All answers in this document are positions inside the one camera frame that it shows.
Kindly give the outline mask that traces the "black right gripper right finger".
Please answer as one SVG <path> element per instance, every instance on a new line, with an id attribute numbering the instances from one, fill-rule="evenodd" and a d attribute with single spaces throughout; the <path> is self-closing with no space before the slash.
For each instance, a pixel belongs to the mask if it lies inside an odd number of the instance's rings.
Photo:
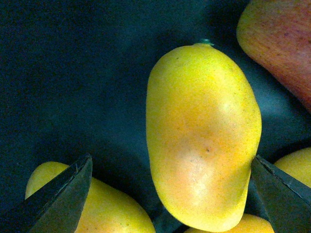
<path id="1" fill-rule="evenodd" d="M 311 189 L 275 165 L 256 156 L 251 176 L 265 214 L 276 233 L 311 231 Z"/>

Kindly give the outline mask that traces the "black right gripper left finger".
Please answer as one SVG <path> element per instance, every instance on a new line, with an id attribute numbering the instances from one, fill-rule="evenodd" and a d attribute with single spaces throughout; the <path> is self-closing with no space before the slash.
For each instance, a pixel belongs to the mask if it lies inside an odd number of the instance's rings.
<path id="1" fill-rule="evenodd" d="M 2 233 L 73 233 L 92 178 L 90 154 L 76 162 L 0 217 Z"/>

